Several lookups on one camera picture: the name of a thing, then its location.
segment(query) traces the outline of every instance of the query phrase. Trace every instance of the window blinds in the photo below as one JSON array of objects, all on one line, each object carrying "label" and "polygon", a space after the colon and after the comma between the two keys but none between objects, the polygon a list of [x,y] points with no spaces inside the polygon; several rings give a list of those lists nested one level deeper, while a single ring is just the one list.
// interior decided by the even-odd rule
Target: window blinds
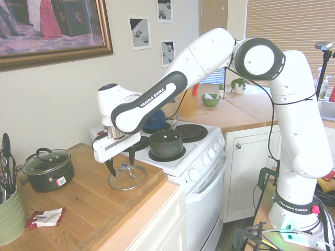
[{"label": "window blinds", "polygon": [[[214,28],[227,29],[228,0],[200,0],[199,1],[199,36]],[[225,81],[224,68],[212,73],[201,84],[219,84]]]},{"label": "window blinds", "polygon": [[[303,52],[314,76],[323,63],[323,52],[315,49],[314,44],[335,39],[334,12],[333,0],[248,0],[245,36],[269,39],[282,51]],[[333,58],[328,61],[326,75],[335,75]],[[329,84],[331,92],[335,77]]]}]

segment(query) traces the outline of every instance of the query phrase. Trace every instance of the lid handle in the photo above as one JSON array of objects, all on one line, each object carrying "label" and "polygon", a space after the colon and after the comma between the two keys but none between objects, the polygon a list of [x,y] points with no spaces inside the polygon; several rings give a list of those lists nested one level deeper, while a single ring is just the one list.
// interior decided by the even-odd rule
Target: lid handle
[{"label": "lid handle", "polygon": [[48,152],[48,153],[50,153],[52,155],[52,157],[59,158],[57,155],[53,155],[52,151],[49,148],[45,148],[45,147],[38,148],[36,150],[36,156],[35,156],[35,158],[38,158],[38,155],[40,154],[40,152]]}]

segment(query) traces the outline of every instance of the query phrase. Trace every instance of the pot handle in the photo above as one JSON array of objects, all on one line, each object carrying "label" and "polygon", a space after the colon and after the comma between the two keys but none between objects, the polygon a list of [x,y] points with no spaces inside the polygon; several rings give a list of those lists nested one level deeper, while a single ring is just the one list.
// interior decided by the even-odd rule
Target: pot handle
[{"label": "pot handle", "polygon": [[52,154],[52,151],[50,149],[42,147],[36,150],[36,158],[38,158],[38,155],[40,154],[40,152],[48,152]]},{"label": "pot handle", "polygon": [[51,153],[51,154],[52,154],[52,151],[51,151],[50,149],[48,149],[48,148],[45,148],[45,147],[38,148],[38,149],[36,150],[36,153],[31,154],[28,158],[26,158],[26,161],[28,161],[30,158],[32,158],[32,157],[35,156],[35,155],[36,155],[35,158],[38,158],[38,155],[40,154],[40,152],[48,152],[48,153]]}]

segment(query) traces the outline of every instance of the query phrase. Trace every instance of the green bowl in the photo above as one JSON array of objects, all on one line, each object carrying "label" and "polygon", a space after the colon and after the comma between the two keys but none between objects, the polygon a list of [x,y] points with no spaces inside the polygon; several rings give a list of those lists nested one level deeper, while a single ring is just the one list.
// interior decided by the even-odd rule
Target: green bowl
[{"label": "green bowl", "polygon": [[[210,94],[212,98],[216,98],[217,97],[217,94]],[[220,102],[220,98],[221,96],[219,96],[219,98],[216,98],[216,99],[207,99],[205,98],[205,94],[203,94],[201,96],[202,100],[203,100],[203,103],[205,106],[207,107],[214,107],[216,106],[219,102]]]}]

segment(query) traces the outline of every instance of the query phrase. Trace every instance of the wall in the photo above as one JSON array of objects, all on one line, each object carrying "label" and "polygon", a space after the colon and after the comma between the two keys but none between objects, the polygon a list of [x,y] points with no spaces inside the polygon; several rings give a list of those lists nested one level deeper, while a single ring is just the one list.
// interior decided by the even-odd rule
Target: wall
[{"label": "wall", "polygon": [[[163,75],[161,39],[176,53],[198,37],[198,1],[173,1],[173,23],[157,22],[156,1],[106,0],[114,55],[1,72],[0,136],[8,133],[17,164],[40,147],[90,144],[100,123],[97,90],[109,83],[144,92]],[[152,48],[131,49],[127,15],[150,16]]]}]

